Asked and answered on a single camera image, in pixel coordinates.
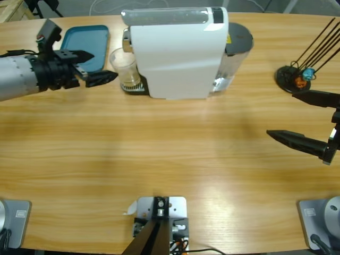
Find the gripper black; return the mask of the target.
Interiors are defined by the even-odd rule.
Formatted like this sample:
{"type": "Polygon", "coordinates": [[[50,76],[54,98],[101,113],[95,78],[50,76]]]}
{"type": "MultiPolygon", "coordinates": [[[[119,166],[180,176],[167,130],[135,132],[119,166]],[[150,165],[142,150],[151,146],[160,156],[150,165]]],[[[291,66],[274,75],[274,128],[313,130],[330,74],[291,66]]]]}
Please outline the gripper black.
{"type": "MultiPolygon", "coordinates": [[[[39,92],[46,90],[70,89],[78,87],[79,81],[75,77],[75,65],[94,58],[94,55],[84,50],[60,50],[48,59],[29,56],[31,69],[37,78],[36,87],[39,92]]],[[[110,83],[118,74],[109,70],[102,70],[88,74],[86,87],[96,87],[110,83]]]]}
{"type": "Polygon", "coordinates": [[[324,108],[336,108],[331,119],[331,122],[335,123],[335,127],[331,131],[328,142],[326,143],[308,138],[303,134],[288,130],[267,130],[266,133],[274,140],[286,145],[287,147],[317,156],[319,159],[322,159],[324,164],[330,165],[336,151],[339,149],[339,94],[317,90],[306,90],[294,93],[292,94],[292,97],[309,105],[324,108]]]}

